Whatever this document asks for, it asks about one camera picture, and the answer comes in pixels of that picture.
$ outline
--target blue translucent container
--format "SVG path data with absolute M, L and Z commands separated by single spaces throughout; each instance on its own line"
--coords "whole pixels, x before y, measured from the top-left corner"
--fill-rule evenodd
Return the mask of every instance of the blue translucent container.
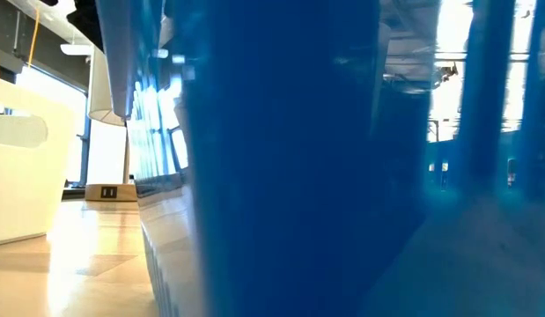
M 97 4 L 162 316 L 545 316 L 545 0 Z

